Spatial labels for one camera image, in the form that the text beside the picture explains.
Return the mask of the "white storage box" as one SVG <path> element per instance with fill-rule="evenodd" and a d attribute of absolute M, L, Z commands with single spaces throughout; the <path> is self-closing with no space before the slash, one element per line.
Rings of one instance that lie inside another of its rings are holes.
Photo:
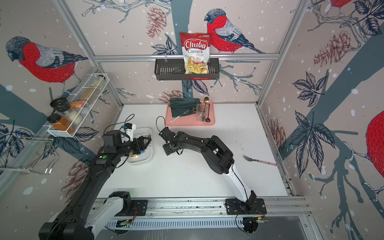
<path fill-rule="evenodd" d="M 131 142 L 139 147 L 137 152 L 130 154 L 128 163 L 131 165 L 142 165 L 150 162 L 153 158 L 152 130 L 144 127 L 132 131 L 128 130 L 127 133 L 132 137 Z"/>

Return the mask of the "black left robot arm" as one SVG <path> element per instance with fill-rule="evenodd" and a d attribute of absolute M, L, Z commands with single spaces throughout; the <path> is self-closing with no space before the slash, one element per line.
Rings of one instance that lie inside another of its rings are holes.
<path fill-rule="evenodd" d="M 114 216 L 136 218 L 146 214 L 146 200 L 133 201 L 129 192 L 117 191 L 109 195 L 93 216 L 89 215 L 103 185 L 122 166 L 121 158 L 143 153 L 152 141 L 140 136 L 123 142 L 126 135 L 119 130 L 104 134 L 104 145 L 91 160 L 85 180 L 57 218 L 40 228 L 41 240 L 94 240 Z"/>

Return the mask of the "pink silicone mat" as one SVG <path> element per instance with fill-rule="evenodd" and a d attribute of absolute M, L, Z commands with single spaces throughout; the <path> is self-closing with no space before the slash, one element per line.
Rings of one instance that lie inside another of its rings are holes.
<path fill-rule="evenodd" d="M 215 111 L 214 111 L 214 103 L 209 101 L 209 119 L 210 122 L 200 122 L 197 120 L 197 115 L 189 115 L 185 117 L 180 117 L 174 122 L 171 122 L 174 117 L 172 117 L 172 111 L 170 108 L 170 104 L 167 107 L 166 113 L 166 126 L 167 127 L 193 127 L 193 126 L 213 126 L 215 124 Z"/>

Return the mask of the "dark green cloth napkin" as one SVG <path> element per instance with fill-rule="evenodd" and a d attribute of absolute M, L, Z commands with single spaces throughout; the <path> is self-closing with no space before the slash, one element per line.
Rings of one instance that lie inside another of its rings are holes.
<path fill-rule="evenodd" d="M 200 99 L 196 98 L 171 98 L 169 107 L 171 108 L 172 117 L 193 115 L 197 105 L 200 103 Z"/>

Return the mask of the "clear ribbed glass cup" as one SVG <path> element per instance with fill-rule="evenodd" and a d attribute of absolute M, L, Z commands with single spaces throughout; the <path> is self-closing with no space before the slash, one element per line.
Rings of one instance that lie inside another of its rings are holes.
<path fill-rule="evenodd" d="M 198 104 L 196 106 L 196 120 L 198 122 L 204 122 L 204 106 L 205 104 Z"/>

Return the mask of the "gold long spoon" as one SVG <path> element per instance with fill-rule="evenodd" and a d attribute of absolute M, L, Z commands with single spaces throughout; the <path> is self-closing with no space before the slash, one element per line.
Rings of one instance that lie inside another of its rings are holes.
<path fill-rule="evenodd" d="M 209 118 L 209 111 L 210 111 L 210 99 L 208 97 L 204 98 L 204 121 L 209 123 L 211 120 Z"/>

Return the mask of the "orange spice jar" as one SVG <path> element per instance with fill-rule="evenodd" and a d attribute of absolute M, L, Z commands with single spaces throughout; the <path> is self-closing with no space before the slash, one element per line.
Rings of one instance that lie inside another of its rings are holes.
<path fill-rule="evenodd" d="M 60 114 L 51 114 L 47 117 L 47 121 L 51 126 L 58 131 L 65 131 L 69 134 L 73 134 L 76 130 L 76 126 L 72 124 L 67 118 Z"/>

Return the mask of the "black lid spice jar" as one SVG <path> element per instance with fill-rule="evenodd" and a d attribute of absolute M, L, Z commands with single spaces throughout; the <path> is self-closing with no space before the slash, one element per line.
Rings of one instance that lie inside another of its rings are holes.
<path fill-rule="evenodd" d="M 70 102 L 66 98 L 54 99 L 51 101 L 50 106 L 75 126 L 83 121 L 82 115 L 71 107 Z"/>

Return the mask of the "Chuba cassava chips bag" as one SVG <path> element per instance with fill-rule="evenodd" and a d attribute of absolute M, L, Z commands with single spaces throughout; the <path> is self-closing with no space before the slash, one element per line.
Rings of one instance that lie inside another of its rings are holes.
<path fill-rule="evenodd" d="M 211 35 L 180 33 L 186 74 L 208 74 Z"/>

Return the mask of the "white handled fork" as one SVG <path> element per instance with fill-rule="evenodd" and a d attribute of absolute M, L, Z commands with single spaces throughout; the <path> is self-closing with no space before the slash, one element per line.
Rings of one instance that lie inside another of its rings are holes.
<path fill-rule="evenodd" d="M 190 110 L 186 110 L 183 114 L 173 118 L 172 120 L 170 120 L 170 123 L 173 123 L 174 121 L 176 121 L 177 119 L 179 119 L 180 117 L 184 117 L 186 116 L 188 113 L 190 112 Z"/>

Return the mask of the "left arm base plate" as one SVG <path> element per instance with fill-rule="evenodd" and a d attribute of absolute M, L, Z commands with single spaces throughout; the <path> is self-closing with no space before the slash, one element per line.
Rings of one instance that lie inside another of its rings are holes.
<path fill-rule="evenodd" d="M 143 217 L 146 215 L 148 200 L 131 200 L 130 207 L 124 207 L 117 216 L 123 217 Z"/>

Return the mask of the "black wall basket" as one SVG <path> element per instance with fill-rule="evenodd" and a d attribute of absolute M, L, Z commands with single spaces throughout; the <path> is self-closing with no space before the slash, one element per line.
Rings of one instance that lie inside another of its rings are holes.
<path fill-rule="evenodd" d="M 155 75 L 159 81 L 218 80 L 220 76 L 219 59 L 208 62 L 208 74 L 186 74 L 183 59 L 156 59 Z"/>

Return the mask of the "pink handled fork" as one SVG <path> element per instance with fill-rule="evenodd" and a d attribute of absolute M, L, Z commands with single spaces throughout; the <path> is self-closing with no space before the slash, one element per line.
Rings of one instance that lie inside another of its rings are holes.
<path fill-rule="evenodd" d="M 269 165 L 269 166 L 274 166 L 274 167 L 277 167 L 278 165 L 276 163 L 271 163 L 271 162 L 267 162 L 267 161 L 262 161 L 262 160 L 257 160 L 257 159 L 253 159 L 253 158 L 250 158 L 246 155 L 243 155 L 243 158 L 248 161 L 248 162 L 257 162 L 257 163 L 261 163 L 261 164 L 265 164 L 265 165 Z"/>

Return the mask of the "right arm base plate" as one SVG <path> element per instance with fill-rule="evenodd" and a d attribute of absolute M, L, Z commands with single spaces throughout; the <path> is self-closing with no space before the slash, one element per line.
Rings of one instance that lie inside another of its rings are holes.
<path fill-rule="evenodd" d="M 250 208 L 246 203 L 237 199 L 226 199 L 225 208 L 227 215 L 266 215 L 267 209 L 264 199 L 256 199 Z"/>

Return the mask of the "aluminium front rail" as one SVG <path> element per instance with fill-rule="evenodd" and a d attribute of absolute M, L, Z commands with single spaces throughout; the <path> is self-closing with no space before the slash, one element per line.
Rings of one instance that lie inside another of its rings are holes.
<path fill-rule="evenodd" d="M 225 201 L 229 198 L 133 198 L 131 200 L 148 200 L 146 215 L 137 218 L 222 218 L 222 217 L 308 217 L 312 210 L 304 197 L 262 197 L 266 204 L 266 215 L 227 215 Z M 98 211 L 103 211 L 112 218 L 123 218 L 117 214 L 131 206 L 131 200 L 122 197 L 96 199 L 91 204 L 86 216 L 92 219 Z"/>

